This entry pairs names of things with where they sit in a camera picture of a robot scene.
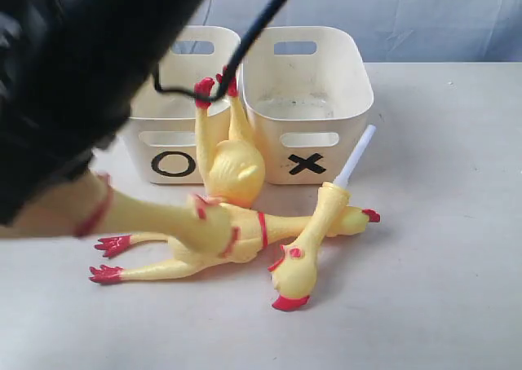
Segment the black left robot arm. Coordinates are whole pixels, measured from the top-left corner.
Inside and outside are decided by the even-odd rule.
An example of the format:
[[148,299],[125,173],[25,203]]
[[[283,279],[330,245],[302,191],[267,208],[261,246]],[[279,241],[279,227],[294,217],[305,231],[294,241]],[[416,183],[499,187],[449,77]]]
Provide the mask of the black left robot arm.
[[203,0],[1,0],[1,222],[86,170]]

